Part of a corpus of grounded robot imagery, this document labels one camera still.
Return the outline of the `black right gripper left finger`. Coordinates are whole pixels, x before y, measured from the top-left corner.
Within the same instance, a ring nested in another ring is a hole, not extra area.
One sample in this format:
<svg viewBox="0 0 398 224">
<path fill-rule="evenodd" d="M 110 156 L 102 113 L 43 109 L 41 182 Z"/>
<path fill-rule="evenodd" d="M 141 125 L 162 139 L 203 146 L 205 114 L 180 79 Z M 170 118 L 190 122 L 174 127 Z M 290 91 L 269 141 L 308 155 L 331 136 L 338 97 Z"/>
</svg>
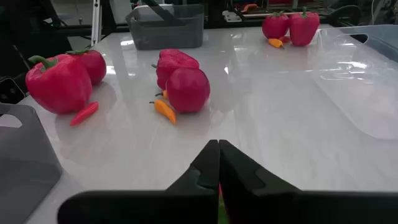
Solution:
<svg viewBox="0 0 398 224">
<path fill-rule="evenodd" d="M 66 199 L 58 223 L 216 223 L 220 145 L 210 140 L 165 190 L 93 190 Z"/>
</svg>

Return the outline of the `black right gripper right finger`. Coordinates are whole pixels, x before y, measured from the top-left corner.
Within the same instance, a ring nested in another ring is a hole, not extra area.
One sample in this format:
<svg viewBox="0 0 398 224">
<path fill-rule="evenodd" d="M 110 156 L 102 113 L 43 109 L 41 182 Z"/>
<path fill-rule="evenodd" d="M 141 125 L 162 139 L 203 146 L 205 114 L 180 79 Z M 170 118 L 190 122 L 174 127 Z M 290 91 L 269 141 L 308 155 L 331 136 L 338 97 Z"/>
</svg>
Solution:
<svg viewBox="0 0 398 224">
<path fill-rule="evenodd" d="M 397 193 L 300 190 L 220 140 L 220 184 L 231 223 L 397 223 Z"/>
</svg>

